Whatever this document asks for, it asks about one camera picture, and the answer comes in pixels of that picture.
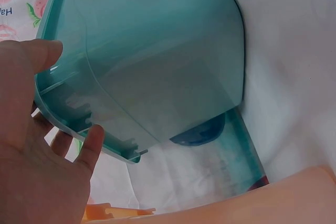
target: orange toy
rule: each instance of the orange toy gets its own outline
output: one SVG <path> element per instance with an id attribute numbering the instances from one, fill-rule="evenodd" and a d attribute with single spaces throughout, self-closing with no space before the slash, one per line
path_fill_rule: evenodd
<path id="1" fill-rule="evenodd" d="M 148 210 L 111 207 L 111 204 L 87 205 L 82 223 L 91 220 L 108 220 L 114 218 L 136 217 L 153 215 L 155 208 Z"/>

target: skin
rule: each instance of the skin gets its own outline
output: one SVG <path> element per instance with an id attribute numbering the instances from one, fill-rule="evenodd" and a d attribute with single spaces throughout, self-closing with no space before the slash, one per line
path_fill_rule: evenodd
<path id="1" fill-rule="evenodd" d="M 35 110 L 34 74 L 62 53 L 59 41 L 0 42 L 0 223 L 80 223 L 104 131 L 93 126 L 78 158 L 64 157 L 72 137 L 53 128 Z"/>

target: blue plastic object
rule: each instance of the blue plastic object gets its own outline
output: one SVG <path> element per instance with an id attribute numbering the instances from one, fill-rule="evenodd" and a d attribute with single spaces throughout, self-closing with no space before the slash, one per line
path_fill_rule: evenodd
<path id="1" fill-rule="evenodd" d="M 242 99 L 234 0 L 49 0 L 37 37 L 64 43 L 36 76 L 43 115 L 79 139 L 102 125 L 104 150 L 129 163 Z"/>

